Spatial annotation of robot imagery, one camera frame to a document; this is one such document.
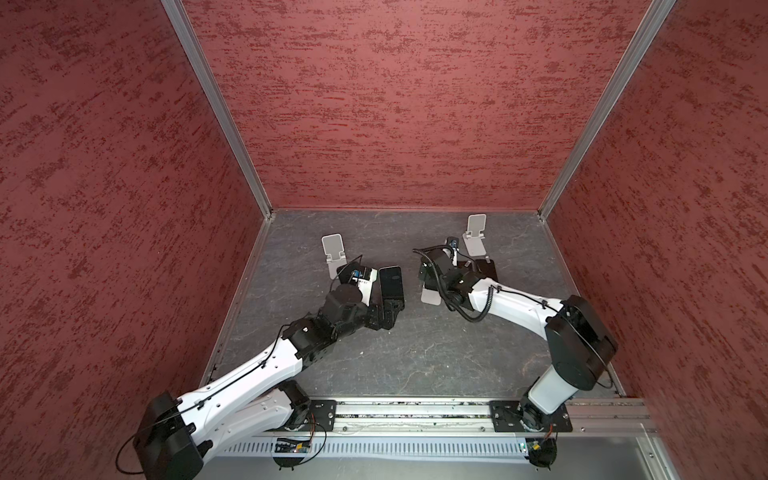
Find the white stand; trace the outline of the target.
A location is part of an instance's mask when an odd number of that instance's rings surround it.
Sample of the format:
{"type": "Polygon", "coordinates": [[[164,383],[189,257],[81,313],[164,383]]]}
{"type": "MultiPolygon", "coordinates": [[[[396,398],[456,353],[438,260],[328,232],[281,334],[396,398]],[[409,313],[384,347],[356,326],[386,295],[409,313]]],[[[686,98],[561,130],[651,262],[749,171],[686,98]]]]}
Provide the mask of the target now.
{"type": "Polygon", "coordinates": [[[470,257],[485,257],[487,255],[484,246],[486,222],[486,214],[472,214],[467,218],[467,226],[462,238],[470,257]]]}
{"type": "Polygon", "coordinates": [[[335,279],[340,268],[347,265],[348,260],[341,234],[325,235],[321,238],[329,276],[335,279]]]}
{"type": "Polygon", "coordinates": [[[422,286],[420,299],[422,303],[428,305],[440,306],[442,303],[440,292],[438,290],[428,288],[426,285],[422,286]]]}

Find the black phone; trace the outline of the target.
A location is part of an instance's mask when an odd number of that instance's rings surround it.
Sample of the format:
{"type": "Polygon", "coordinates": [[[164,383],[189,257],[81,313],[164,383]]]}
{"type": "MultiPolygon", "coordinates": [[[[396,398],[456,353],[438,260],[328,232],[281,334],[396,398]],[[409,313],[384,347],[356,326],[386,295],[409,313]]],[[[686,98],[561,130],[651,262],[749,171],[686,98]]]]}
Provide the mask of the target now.
{"type": "Polygon", "coordinates": [[[495,262],[490,259],[476,259],[474,261],[476,271],[482,274],[485,278],[490,278],[493,281],[498,281],[498,274],[495,266],[495,262]]]}
{"type": "Polygon", "coordinates": [[[404,300],[402,270],[400,266],[381,268],[378,271],[378,281],[383,301],[402,302],[404,300]]]}

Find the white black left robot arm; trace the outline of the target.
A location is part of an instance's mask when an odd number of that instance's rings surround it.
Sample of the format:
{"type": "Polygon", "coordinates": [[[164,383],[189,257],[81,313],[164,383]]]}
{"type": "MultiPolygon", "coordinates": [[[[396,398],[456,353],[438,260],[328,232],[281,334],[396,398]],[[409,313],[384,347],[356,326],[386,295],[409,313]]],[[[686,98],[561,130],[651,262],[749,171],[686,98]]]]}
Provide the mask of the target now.
{"type": "Polygon", "coordinates": [[[378,298],[355,283],[327,294],[322,307],[280,328],[263,352],[220,379],[179,397],[149,401],[128,440],[146,479],[192,479],[226,448],[257,432],[297,428],[310,400],[295,381],[302,371],[361,328],[390,330],[405,308],[402,276],[380,278],[378,298]]]}

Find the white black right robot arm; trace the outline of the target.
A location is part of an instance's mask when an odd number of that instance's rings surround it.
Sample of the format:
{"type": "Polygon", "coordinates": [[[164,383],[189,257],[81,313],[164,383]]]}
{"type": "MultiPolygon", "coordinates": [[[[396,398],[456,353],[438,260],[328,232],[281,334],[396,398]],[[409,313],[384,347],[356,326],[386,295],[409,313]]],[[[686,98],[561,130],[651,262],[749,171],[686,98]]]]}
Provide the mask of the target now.
{"type": "Polygon", "coordinates": [[[523,429],[542,432],[553,427],[568,400],[600,383],[618,342],[586,299],[547,298],[505,286],[496,279],[492,261],[475,260],[449,244],[413,252],[421,261],[424,303],[445,304],[469,323],[495,316],[547,342],[550,366],[525,392],[515,412],[523,429]]]}

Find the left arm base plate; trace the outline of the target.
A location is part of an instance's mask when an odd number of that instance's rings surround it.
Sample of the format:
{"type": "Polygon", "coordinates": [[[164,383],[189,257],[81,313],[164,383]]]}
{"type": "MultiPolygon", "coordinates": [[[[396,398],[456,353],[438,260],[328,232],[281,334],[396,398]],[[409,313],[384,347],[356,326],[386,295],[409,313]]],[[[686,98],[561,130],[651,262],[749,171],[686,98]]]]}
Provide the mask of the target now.
{"type": "Polygon", "coordinates": [[[335,424],[338,402],[331,399],[311,399],[301,431],[332,432],[335,424]]]}

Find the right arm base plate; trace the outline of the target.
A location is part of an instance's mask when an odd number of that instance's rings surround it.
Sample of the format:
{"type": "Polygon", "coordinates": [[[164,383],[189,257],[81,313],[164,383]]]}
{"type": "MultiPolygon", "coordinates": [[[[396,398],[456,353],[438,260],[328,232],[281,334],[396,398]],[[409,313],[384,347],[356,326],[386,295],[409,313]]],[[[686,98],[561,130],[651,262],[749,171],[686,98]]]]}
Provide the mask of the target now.
{"type": "Polygon", "coordinates": [[[493,400],[489,402],[490,419],[496,433],[571,433],[573,426],[566,405],[561,404],[551,414],[539,410],[533,403],[493,400]]]}

